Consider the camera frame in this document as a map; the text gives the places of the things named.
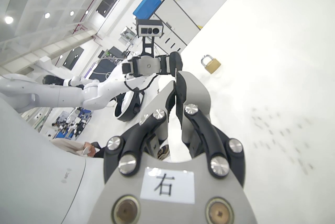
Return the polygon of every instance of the padlock shackle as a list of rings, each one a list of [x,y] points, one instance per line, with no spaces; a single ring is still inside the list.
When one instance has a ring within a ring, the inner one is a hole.
[[[201,59],[201,64],[202,64],[204,67],[207,66],[207,64],[204,63],[204,59],[205,59],[205,58],[210,58],[210,60],[214,60],[214,58],[211,57],[209,54],[205,55],[205,56]]]

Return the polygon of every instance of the padlock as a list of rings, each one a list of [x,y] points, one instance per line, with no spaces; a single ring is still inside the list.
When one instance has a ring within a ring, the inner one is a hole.
[[[210,59],[211,59],[211,61],[209,61],[209,62],[207,63],[207,65],[204,63],[204,59],[205,59],[205,58],[210,58]],[[205,56],[201,59],[201,64],[205,67],[205,69],[206,69],[210,74],[212,74],[213,72],[215,72],[215,71],[221,66],[221,63],[220,63],[217,59],[211,57],[209,54],[205,55]]]

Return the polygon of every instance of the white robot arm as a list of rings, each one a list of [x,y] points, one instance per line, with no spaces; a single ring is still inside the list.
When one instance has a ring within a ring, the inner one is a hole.
[[[174,75],[176,69],[182,68],[177,52],[156,58],[153,54],[142,54],[144,55],[122,61],[102,83],[87,80],[84,90],[39,84],[20,74],[8,74],[0,77],[0,95],[18,113],[34,107],[84,107],[98,110],[104,108],[115,96],[141,87],[153,74]],[[75,77],[69,83],[74,86],[83,81]]]

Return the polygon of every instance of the person's hand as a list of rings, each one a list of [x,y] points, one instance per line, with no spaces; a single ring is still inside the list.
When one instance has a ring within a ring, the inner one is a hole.
[[[85,142],[84,149],[89,147],[90,152],[87,154],[88,157],[93,157],[96,154],[96,148],[88,142]]]

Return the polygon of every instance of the desk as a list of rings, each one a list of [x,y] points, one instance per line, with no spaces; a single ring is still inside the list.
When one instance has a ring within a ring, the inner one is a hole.
[[[212,97],[212,123],[244,145],[259,224],[331,223],[334,12],[334,0],[227,0],[182,52]],[[205,54],[222,64],[212,75]],[[169,129],[172,161],[190,159],[173,111]]]

